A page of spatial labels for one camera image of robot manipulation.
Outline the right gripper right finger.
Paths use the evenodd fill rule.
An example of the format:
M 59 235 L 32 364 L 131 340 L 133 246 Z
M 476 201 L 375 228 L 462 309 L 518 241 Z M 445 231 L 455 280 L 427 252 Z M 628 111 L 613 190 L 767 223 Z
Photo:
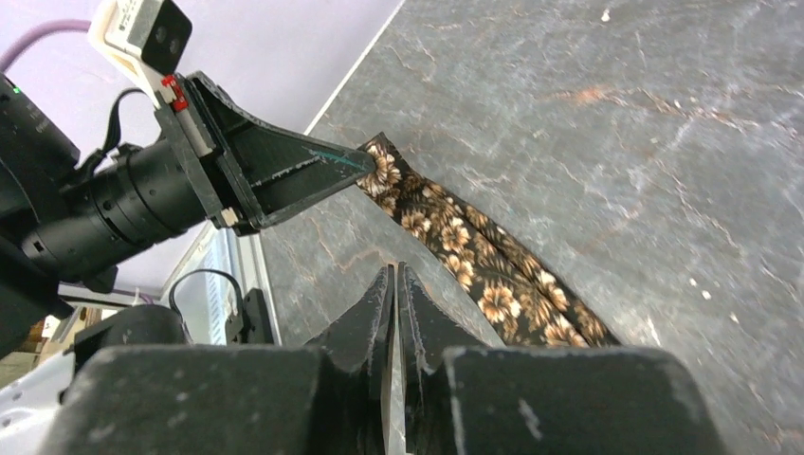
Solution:
M 413 269 L 396 272 L 407 447 L 415 454 L 504 454 L 506 352 L 446 315 Z

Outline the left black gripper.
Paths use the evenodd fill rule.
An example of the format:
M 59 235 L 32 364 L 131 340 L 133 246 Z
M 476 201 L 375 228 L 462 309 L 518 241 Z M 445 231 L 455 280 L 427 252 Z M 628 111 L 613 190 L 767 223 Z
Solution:
M 364 151 L 257 118 L 202 71 L 163 77 L 155 97 L 156 120 L 204 218 L 238 236 L 281 224 L 376 170 Z

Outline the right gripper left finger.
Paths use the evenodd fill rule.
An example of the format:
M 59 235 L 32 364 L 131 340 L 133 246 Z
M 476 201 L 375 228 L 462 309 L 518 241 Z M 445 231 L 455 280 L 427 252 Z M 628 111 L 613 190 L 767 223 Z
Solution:
M 394 267 L 385 265 L 359 300 L 307 343 L 322 354 L 311 454 L 386 452 L 394 298 Z

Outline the brown floral tie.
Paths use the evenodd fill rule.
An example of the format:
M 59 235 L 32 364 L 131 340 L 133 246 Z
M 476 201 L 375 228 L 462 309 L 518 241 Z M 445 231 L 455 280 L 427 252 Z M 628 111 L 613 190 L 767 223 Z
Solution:
M 611 347 L 619 339 L 535 253 L 414 170 L 384 134 L 360 146 L 376 169 L 358 187 L 420 242 L 509 346 Z

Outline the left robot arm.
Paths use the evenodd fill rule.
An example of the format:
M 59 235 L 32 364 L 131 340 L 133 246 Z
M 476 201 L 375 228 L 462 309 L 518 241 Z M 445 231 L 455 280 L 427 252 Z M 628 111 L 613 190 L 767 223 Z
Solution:
M 157 140 L 121 139 L 119 109 L 86 159 L 1 81 L 1 351 L 47 316 L 61 283 L 108 293 L 120 263 L 203 222 L 240 236 L 283 223 L 375 171 L 367 153 L 254 117 L 202 72 L 167 77 Z

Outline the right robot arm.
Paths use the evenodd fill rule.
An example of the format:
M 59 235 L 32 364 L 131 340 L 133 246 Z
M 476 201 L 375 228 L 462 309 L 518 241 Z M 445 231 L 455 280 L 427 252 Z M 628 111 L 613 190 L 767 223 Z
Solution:
M 1 392 L 5 454 L 516 454 L 526 409 L 491 397 L 495 357 L 406 265 L 299 346 L 244 335 L 192 344 L 176 312 L 132 307 L 89 354 L 48 360 Z

